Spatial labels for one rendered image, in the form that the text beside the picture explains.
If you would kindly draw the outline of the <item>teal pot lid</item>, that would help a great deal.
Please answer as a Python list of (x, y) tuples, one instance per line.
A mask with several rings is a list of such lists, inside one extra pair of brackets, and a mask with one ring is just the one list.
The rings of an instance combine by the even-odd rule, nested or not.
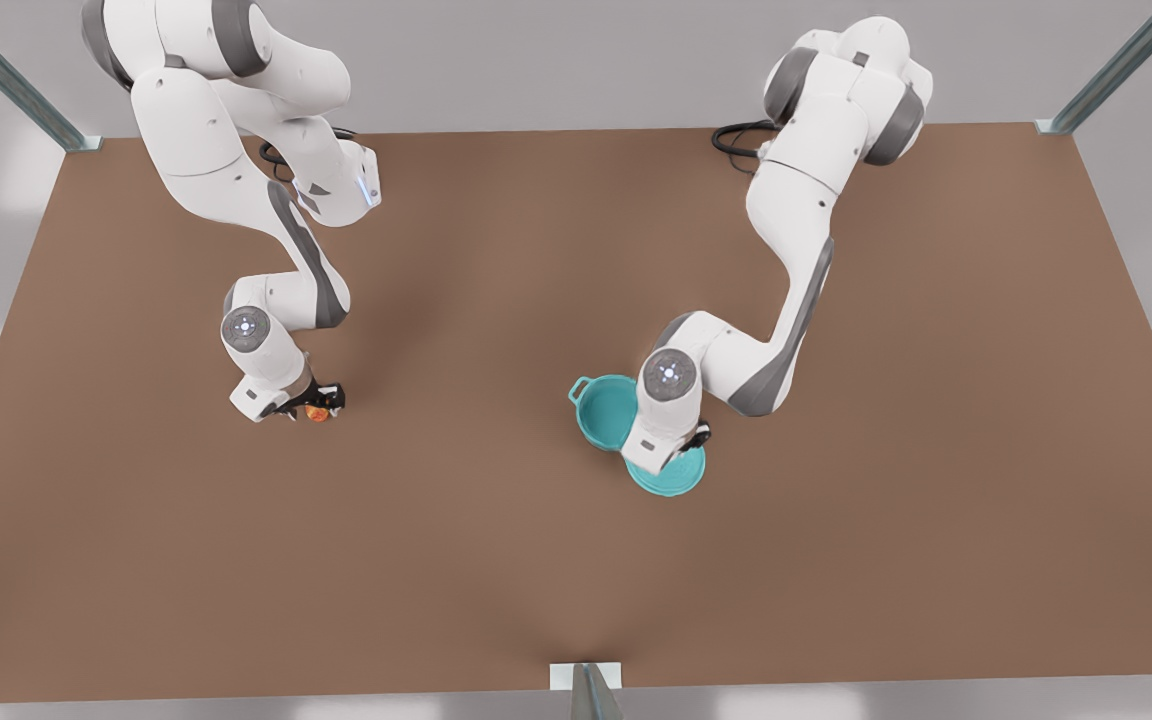
[(622, 448), (621, 455), (626, 460), (628, 473), (641, 488), (657, 497), (685, 495), (698, 486), (707, 470), (707, 450), (704, 447), (696, 447), (672, 454), (658, 468), (658, 473), (652, 473), (650, 469), (657, 468), (657, 460), (666, 460), (666, 450), (669, 450), (668, 446), (658, 450), (645, 450), (634, 444), (632, 447)]

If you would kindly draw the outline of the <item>teal pot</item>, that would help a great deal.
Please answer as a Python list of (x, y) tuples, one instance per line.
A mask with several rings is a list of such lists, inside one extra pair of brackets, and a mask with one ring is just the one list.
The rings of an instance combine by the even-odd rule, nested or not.
[(635, 379), (626, 376), (579, 377), (568, 400), (575, 406), (582, 435), (599, 450), (626, 446), (637, 414)]

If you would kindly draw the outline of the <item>silver frame post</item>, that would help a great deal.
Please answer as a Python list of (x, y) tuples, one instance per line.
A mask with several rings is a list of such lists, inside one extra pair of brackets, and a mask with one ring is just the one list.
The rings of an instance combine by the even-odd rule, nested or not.
[(550, 664), (550, 689), (570, 692), (570, 720), (626, 720), (613, 694), (622, 687), (621, 662)]
[(83, 135), (8, 59), (0, 54), (0, 92), (65, 152), (96, 152), (103, 137)]
[(1055, 118), (1034, 120), (1039, 135), (1069, 136), (1102, 108), (1112, 94), (1152, 56), (1152, 14), (1083, 88), (1058, 111)]

